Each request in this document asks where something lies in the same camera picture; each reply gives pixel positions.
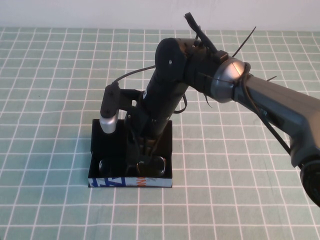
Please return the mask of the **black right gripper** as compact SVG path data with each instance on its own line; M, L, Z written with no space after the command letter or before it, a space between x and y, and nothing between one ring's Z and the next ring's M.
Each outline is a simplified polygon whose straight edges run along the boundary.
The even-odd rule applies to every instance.
M138 99L132 106L131 99L124 100L129 122L133 132L143 138L143 164L149 165L170 116L173 114L173 103L163 99ZM136 173L139 163L140 147L133 136L126 140L126 173Z

